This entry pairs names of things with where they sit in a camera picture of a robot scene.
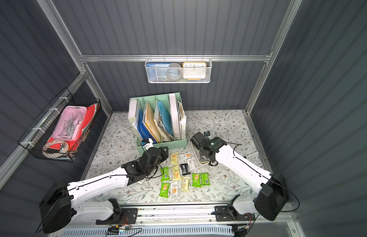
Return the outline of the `small yellow cookie packet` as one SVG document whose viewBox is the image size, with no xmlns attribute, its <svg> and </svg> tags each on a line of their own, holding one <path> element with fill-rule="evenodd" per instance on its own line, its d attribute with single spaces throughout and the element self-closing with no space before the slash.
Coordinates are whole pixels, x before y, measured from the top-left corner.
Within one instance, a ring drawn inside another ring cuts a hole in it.
<svg viewBox="0 0 367 237">
<path fill-rule="evenodd" d="M 172 153 L 170 165 L 178 166 L 179 165 L 178 159 L 179 159 L 179 153 Z"/>
</svg>

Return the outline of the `green cookie packet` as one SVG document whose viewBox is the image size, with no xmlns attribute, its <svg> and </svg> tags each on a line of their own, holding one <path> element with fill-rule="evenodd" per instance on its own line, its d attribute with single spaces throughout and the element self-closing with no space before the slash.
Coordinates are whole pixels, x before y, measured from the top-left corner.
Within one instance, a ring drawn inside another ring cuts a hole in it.
<svg viewBox="0 0 367 237">
<path fill-rule="evenodd" d="M 201 175 L 201 185 L 202 186 L 210 185 L 209 174 L 208 173 L 201 173 L 200 175 Z"/>
<path fill-rule="evenodd" d="M 160 170 L 161 170 L 161 182 L 170 181 L 169 168 L 163 167 L 163 168 L 160 168 Z"/>
<path fill-rule="evenodd" d="M 201 174 L 199 173 L 192 174 L 192 187 L 196 187 L 196 188 L 202 187 Z"/>
<path fill-rule="evenodd" d="M 163 198 L 169 197 L 170 183 L 161 183 L 159 196 Z"/>
</svg>

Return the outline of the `clear cookie packet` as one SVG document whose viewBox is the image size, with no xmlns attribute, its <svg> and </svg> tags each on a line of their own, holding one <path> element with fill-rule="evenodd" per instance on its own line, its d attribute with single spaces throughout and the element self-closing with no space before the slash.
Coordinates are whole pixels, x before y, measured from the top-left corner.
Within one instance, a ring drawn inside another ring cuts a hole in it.
<svg viewBox="0 0 367 237">
<path fill-rule="evenodd" d="M 198 172 L 199 171 L 196 159 L 194 158 L 194 156 L 192 155 L 191 152 L 181 154 L 181 161 L 184 164 L 188 165 L 188 169 L 189 169 L 190 172 Z"/>
</svg>

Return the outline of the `black cookie packet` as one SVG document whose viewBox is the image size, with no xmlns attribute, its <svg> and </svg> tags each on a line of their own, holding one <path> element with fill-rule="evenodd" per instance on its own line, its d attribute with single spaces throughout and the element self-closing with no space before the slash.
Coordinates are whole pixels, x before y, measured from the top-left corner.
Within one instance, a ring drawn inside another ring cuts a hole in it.
<svg viewBox="0 0 367 237">
<path fill-rule="evenodd" d="M 181 168 L 182 176 L 191 174 L 188 164 L 180 164 L 179 166 Z"/>
</svg>

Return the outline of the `white cookie packet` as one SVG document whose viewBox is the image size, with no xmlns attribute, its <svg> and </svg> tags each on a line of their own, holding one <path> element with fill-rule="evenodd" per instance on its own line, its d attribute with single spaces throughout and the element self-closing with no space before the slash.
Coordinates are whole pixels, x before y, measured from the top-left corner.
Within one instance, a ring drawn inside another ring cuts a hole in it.
<svg viewBox="0 0 367 237">
<path fill-rule="evenodd" d="M 179 194 L 179 182 L 174 181 L 170 183 L 170 195 L 178 195 Z"/>
</svg>

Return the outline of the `mint green file organizer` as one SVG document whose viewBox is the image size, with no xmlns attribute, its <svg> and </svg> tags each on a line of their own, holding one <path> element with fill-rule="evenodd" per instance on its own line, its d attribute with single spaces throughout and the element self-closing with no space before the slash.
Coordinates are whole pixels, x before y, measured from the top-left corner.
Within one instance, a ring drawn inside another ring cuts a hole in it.
<svg viewBox="0 0 367 237">
<path fill-rule="evenodd" d="M 142 109 L 144 114 L 143 124 L 157 141 L 153 146 L 157 148 L 168 147 L 170 150 L 186 148 L 188 144 L 186 139 L 186 115 L 183 109 L 182 98 L 179 92 L 173 94 L 176 95 L 180 116 L 181 140 L 177 141 L 173 137 L 169 93 L 130 98 L 128 120 L 134 130 L 136 147 L 140 154 L 144 150 L 141 144 L 142 139 L 137 129 L 139 109 Z"/>
</svg>

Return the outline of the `pale yellow cookie packet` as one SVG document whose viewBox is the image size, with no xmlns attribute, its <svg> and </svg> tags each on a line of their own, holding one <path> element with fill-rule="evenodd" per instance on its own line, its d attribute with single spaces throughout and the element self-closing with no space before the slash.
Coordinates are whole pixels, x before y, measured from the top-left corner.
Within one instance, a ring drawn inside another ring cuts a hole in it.
<svg viewBox="0 0 367 237">
<path fill-rule="evenodd" d="M 183 192 L 189 192 L 190 181 L 191 181 L 190 177 L 183 177 L 180 190 Z"/>
</svg>

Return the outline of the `white plastic storage box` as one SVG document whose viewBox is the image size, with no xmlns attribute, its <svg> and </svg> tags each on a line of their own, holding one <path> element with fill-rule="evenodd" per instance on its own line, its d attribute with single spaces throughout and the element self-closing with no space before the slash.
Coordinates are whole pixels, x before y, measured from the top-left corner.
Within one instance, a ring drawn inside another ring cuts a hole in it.
<svg viewBox="0 0 367 237">
<path fill-rule="evenodd" d="M 193 157 L 197 159 L 199 165 L 205 166 L 211 163 L 210 159 L 206 158 L 205 156 L 201 155 L 200 151 L 197 150 L 193 144 L 191 144 L 191 148 L 193 151 Z"/>
</svg>

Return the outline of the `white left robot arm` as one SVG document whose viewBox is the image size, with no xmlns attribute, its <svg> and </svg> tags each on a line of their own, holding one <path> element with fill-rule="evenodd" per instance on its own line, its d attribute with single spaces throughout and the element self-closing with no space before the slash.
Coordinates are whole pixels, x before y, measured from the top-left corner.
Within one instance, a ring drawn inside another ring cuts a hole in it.
<svg viewBox="0 0 367 237">
<path fill-rule="evenodd" d="M 73 221 L 95 220 L 98 224 L 124 222 L 127 217 L 113 198 L 96 205 L 83 203 L 107 191 L 152 178 L 168 157 L 168 147 L 150 147 L 138 159 L 109 173 L 83 181 L 55 182 L 39 203 L 41 223 L 36 232 L 50 234 Z"/>
</svg>

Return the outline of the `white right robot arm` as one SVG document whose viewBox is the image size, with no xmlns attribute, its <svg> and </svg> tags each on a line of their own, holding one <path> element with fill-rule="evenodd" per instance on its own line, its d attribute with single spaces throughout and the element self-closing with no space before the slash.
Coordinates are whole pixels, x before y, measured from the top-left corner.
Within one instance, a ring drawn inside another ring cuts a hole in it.
<svg viewBox="0 0 367 237">
<path fill-rule="evenodd" d="M 190 139 L 196 154 L 210 161 L 210 166 L 223 165 L 238 175 L 256 193 L 254 198 L 236 195 L 227 205 L 227 215 L 236 219 L 238 215 L 257 212 L 269 221 L 274 221 L 289 200 L 285 177 L 264 170 L 241 156 L 229 143 L 219 137 L 208 139 L 201 132 Z"/>
</svg>

